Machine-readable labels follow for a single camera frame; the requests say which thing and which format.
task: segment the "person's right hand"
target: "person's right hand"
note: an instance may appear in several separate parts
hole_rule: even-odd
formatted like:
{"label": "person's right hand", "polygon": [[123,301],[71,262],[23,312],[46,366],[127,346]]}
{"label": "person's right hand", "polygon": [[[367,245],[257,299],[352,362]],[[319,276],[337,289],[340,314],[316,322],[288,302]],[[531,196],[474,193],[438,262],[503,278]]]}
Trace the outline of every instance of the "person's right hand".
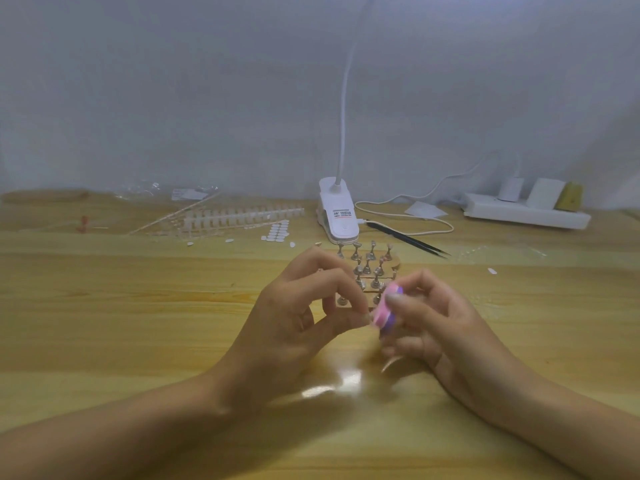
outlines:
{"label": "person's right hand", "polygon": [[450,395],[507,428],[510,406],[544,379],[508,350],[464,296],[430,271],[396,283],[405,294],[386,295],[396,324],[381,337],[383,353],[423,359]]}

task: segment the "gray wall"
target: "gray wall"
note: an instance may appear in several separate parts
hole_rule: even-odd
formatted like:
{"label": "gray wall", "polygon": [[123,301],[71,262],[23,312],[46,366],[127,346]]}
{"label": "gray wall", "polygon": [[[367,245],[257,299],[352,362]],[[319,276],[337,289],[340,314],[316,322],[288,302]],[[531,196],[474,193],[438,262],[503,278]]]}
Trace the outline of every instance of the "gray wall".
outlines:
{"label": "gray wall", "polygon": [[[0,0],[5,187],[152,178],[313,197],[335,171],[363,3]],[[611,202],[640,159],[619,152],[607,182],[580,161],[618,166],[607,131],[640,104],[638,20],[640,0],[378,0],[350,82],[352,193],[422,194],[504,148],[500,171],[436,198],[494,189],[519,150],[529,184],[578,176],[590,204]]]}

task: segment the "pink and purple nail file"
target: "pink and purple nail file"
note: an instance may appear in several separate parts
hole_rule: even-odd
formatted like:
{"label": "pink and purple nail file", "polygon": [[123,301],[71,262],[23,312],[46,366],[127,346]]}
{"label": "pink and purple nail file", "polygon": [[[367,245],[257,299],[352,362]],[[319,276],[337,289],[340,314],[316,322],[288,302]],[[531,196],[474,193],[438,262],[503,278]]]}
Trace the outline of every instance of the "pink and purple nail file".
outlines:
{"label": "pink and purple nail file", "polygon": [[385,297],[388,293],[402,293],[402,286],[396,285],[394,282],[388,284],[387,289],[380,297],[380,303],[373,310],[373,325],[378,327],[381,331],[388,331],[393,327],[396,322],[396,316],[391,313],[391,310],[387,307]]}

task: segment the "power strip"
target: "power strip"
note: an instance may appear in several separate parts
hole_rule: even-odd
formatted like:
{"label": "power strip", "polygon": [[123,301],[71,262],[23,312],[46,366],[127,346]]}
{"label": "power strip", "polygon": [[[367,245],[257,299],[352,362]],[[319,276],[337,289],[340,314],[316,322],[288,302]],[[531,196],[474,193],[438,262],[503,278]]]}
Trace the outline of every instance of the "power strip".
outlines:
{"label": "power strip", "polygon": [[586,229],[591,216],[584,212],[565,210],[542,210],[527,207],[524,200],[507,202],[491,195],[465,194],[466,217],[510,221],[538,226]]}

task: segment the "wooden tabletop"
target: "wooden tabletop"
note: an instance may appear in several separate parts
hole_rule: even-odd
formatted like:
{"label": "wooden tabletop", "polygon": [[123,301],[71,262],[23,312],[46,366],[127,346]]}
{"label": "wooden tabletop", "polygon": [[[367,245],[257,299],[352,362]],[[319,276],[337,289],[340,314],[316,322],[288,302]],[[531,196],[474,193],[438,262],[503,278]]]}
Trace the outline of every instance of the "wooden tabletop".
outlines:
{"label": "wooden tabletop", "polygon": [[[315,204],[305,207],[284,243],[261,241],[261,227],[188,246],[125,235],[175,204],[90,194],[0,205],[0,430],[210,367],[293,256],[316,241],[336,249],[315,221]],[[76,230],[81,216],[89,218],[85,233]],[[564,231],[471,220],[459,210],[446,218],[455,232],[423,240],[452,254],[448,261],[368,228],[360,241],[393,242],[401,274],[430,267],[546,377],[640,414],[640,219],[596,212],[586,231]],[[319,317],[320,307],[314,312]],[[144,477],[574,478],[470,414],[422,364],[400,360],[382,372],[384,364],[375,329],[350,331],[300,379],[304,394],[204,438]],[[314,396],[316,387],[327,392]]]}

